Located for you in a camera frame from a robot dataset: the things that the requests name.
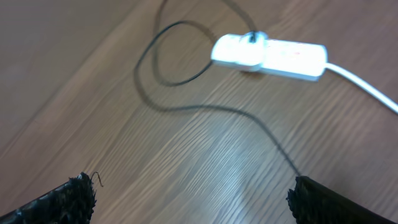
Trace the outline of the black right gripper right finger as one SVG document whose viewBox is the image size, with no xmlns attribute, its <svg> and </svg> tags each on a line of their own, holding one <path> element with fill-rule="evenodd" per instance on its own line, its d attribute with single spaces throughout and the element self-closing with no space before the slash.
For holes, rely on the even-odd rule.
<svg viewBox="0 0 398 224">
<path fill-rule="evenodd" d="M 395 224 L 307 176 L 295 181 L 286 200 L 297 224 Z"/>
</svg>

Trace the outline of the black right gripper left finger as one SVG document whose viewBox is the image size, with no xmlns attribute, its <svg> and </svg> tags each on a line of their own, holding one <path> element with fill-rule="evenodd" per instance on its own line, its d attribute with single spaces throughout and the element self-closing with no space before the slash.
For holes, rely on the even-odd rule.
<svg viewBox="0 0 398 224">
<path fill-rule="evenodd" d="M 82 172 L 1 216 L 1 224 L 88 224 L 96 205 L 92 178 Z"/>
</svg>

